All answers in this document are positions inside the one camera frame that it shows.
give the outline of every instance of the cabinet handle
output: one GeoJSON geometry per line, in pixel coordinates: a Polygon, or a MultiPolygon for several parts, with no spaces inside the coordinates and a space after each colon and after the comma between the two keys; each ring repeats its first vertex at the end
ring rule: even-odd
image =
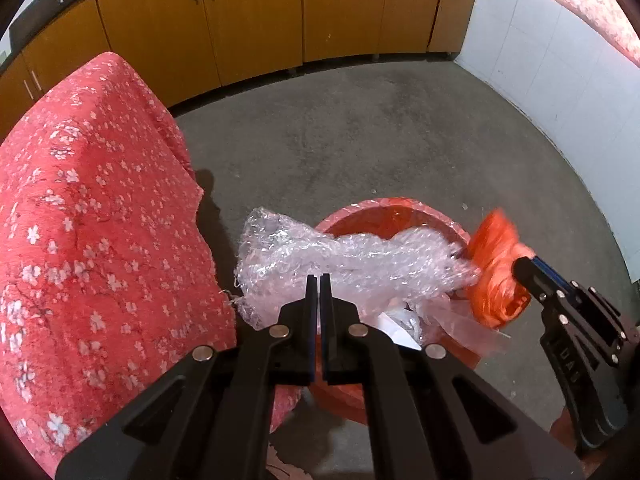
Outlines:
{"type": "Polygon", "coordinates": [[[36,77],[36,73],[33,70],[31,70],[31,77],[33,77],[33,80],[36,83],[38,90],[42,92],[42,86],[40,86],[40,82],[38,81],[38,78],[36,77]]]}
{"type": "Polygon", "coordinates": [[[29,85],[27,85],[27,82],[23,79],[22,82],[24,83],[24,87],[27,89],[27,92],[29,93],[29,97],[31,98],[32,101],[35,101],[36,99],[33,98],[33,94],[31,93],[31,89],[29,88],[29,85]]]}

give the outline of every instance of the concrete floor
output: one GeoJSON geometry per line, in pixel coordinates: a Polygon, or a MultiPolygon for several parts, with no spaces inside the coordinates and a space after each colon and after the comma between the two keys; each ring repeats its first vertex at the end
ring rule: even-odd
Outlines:
{"type": "MultiPolygon", "coordinates": [[[[640,315],[620,250],[582,182],[494,90],[452,62],[347,66],[236,93],[179,116],[193,166],[214,177],[213,257],[233,250],[256,206],[311,225],[359,200],[409,196],[473,232],[500,206],[524,243],[569,279],[640,315]]],[[[506,332],[478,373],[544,428],[563,400],[538,339],[540,306],[506,332]]],[[[367,430],[305,400],[274,435],[280,458],[314,478],[372,478],[367,430]]]]}

